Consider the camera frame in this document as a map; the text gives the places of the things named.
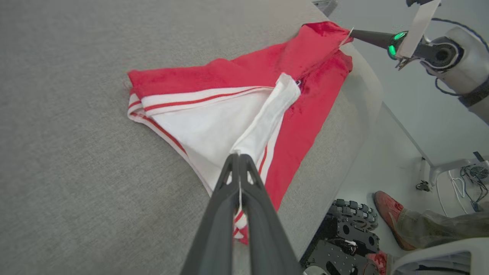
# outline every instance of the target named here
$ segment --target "pants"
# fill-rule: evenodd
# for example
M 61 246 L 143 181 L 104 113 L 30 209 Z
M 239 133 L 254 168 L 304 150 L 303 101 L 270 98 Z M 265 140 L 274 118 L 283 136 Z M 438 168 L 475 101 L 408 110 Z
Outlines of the pants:
M 489 203 L 486 211 L 448 218 L 427 210 L 423 214 L 403 209 L 397 233 L 416 248 L 427 248 L 467 238 L 489 237 Z

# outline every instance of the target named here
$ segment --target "gray tablecloth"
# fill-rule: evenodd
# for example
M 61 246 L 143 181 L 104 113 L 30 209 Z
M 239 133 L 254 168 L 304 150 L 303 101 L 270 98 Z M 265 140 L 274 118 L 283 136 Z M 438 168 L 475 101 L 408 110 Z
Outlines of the gray tablecloth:
M 307 0 L 0 3 L 0 273 L 176 274 L 209 200 L 189 165 L 127 119 L 131 69 L 203 65 L 326 18 Z M 279 210 L 299 257 L 380 108 L 356 52 Z M 236 274 L 249 270 L 236 243 Z

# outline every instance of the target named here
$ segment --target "red and white cloth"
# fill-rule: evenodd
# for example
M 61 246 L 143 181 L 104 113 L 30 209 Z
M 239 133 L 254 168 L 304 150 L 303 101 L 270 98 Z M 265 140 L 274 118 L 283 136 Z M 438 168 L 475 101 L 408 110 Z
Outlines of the red and white cloth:
M 230 153 L 250 155 L 276 210 L 352 70 L 332 22 L 303 25 L 283 44 L 205 66 L 133 70 L 128 117 L 150 127 L 212 194 Z M 246 216 L 234 237 L 247 243 Z

